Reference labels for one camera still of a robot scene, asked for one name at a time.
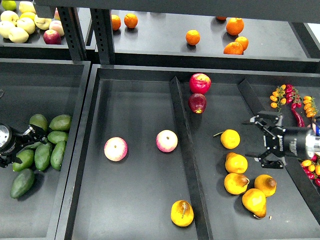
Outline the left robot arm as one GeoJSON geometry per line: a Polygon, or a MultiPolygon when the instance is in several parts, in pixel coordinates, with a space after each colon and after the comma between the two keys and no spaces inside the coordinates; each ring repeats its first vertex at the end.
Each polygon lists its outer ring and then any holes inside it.
{"type": "Polygon", "coordinates": [[[22,164],[23,161],[17,155],[39,144],[47,143],[46,132],[39,126],[29,124],[24,132],[13,127],[0,124],[0,167],[6,168],[10,164],[22,164]]]}

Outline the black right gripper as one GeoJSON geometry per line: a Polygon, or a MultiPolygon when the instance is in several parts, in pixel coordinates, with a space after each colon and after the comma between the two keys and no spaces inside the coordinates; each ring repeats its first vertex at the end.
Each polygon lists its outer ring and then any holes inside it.
{"type": "Polygon", "coordinates": [[[246,157],[254,158],[262,168],[283,169],[286,165],[285,156],[295,158],[308,158],[307,127],[283,127],[283,115],[280,112],[259,111],[242,125],[254,125],[263,132],[263,153],[249,152],[246,157]]]}

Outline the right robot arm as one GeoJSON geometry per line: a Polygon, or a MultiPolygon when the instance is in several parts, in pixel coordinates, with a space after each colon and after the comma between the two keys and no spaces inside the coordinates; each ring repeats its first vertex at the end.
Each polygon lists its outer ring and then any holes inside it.
{"type": "Polygon", "coordinates": [[[242,124],[256,126],[263,132],[265,152],[246,154],[263,168],[283,169],[287,165],[285,157],[309,159],[320,151],[320,137],[312,128],[284,127],[281,113],[263,110],[242,124]]]}

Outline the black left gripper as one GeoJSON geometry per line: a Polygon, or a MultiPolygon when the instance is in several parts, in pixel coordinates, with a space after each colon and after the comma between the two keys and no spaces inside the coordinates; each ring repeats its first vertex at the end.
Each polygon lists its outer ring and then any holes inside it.
{"type": "Polygon", "coordinates": [[[47,144],[48,142],[47,133],[44,129],[34,124],[30,124],[24,132],[11,128],[9,135],[7,155],[0,155],[1,168],[6,168],[13,163],[22,164],[22,160],[16,154],[23,148],[37,148],[40,144],[47,144]]]}

